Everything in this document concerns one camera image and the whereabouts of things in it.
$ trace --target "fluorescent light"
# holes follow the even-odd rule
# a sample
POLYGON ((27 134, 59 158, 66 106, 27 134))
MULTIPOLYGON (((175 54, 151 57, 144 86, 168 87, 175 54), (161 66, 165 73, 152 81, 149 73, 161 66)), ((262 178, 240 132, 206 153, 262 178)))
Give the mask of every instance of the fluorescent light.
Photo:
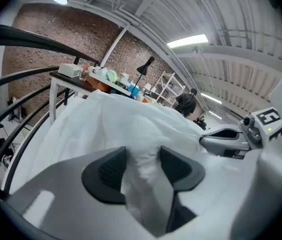
POLYGON ((222 118, 220 117, 220 116, 218 116, 217 114, 215 114, 215 113, 213 113, 213 112, 211 112, 211 111, 209 111, 212 115, 214 115, 214 116, 216 116, 217 118, 219 118, 220 120, 222 120, 222 118))
POLYGON ((209 95, 206 95, 206 94, 204 94, 204 93, 202 93, 202 92, 201 92, 201 95, 202 95, 203 97, 206 97, 206 98, 208 98, 208 99, 210 99, 210 100, 213 100, 213 101, 215 101, 215 102, 217 102, 217 103, 219 103, 219 104, 222 104, 222 102, 221 102, 220 100, 217 100, 216 98, 212 98, 212 97, 210 97, 209 95))
POLYGON ((193 35, 190 37, 182 38, 173 42, 168 42, 166 45, 170 48, 187 46, 192 44, 207 43, 208 39, 205 34, 193 35))

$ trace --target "person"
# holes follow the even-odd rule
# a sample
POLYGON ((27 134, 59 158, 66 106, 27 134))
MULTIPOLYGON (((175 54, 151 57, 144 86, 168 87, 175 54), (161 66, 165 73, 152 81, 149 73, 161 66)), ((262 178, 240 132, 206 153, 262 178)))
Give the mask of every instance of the person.
POLYGON ((205 123, 205 117, 204 116, 198 117, 193 122, 196 123, 198 126, 200 126, 203 130, 206 130, 207 124, 205 123))
POLYGON ((190 93, 182 93, 176 97, 178 104, 175 106, 175 110, 181 113, 185 118, 193 113, 197 106, 196 96, 197 90, 192 88, 190 93))

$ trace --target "white sheet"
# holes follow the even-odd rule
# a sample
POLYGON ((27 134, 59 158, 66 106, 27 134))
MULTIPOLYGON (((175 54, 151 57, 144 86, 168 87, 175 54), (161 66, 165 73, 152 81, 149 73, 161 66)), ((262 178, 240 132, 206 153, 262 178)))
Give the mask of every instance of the white sheet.
POLYGON ((127 209, 160 236, 169 219, 173 188, 157 153, 161 146, 188 157, 200 153, 201 135, 196 127, 169 107, 94 91, 71 113, 56 119, 33 162, 30 178, 56 162, 125 146, 130 156, 121 192, 127 209))
POLYGON ((94 91, 70 114, 56 119, 33 161, 30 178, 56 162, 120 146, 165 145, 191 157, 199 150, 196 126, 169 107, 94 91), (155 132, 150 137, 151 124, 155 132))

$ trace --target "clutter on table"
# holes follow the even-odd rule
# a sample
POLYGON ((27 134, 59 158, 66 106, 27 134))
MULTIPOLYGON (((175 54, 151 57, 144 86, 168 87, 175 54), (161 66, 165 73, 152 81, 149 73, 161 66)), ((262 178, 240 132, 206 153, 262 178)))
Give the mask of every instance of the clutter on table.
POLYGON ((162 105, 158 103, 156 99, 151 97, 151 93, 156 91, 155 87, 151 88, 151 84, 146 83, 141 89, 138 85, 135 86, 132 80, 129 82, 129 75, 127 73, 122 73, 121 77, 119 77, 114 70, 109 70, 107 67, 90 66, 89 63, 84 63, 81 66, 63 63, 60 65, 58 72, 70 78, 79 76, 80 80, 87 81, 96 90, 98 89, 102 92, 110 93, 112 88, 109 85, 89 75, 89 73, 94 73, 102 79, 110 81, 124 90, 129 92, 132 92, 133 90, 131 96, 138 102, 162 105))

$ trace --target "white table leg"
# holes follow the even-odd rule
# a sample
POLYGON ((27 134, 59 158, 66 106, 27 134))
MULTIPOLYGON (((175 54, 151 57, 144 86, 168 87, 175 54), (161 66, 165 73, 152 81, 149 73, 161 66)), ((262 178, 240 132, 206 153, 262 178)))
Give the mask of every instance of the white table leg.
POLYGON ((50 97, 49 97, 49 117, 50 117, 51 125, 56 120, 57 94, 58 94, 58 85, 56 79, 52 77, 51 86, 50 86, 50 97))

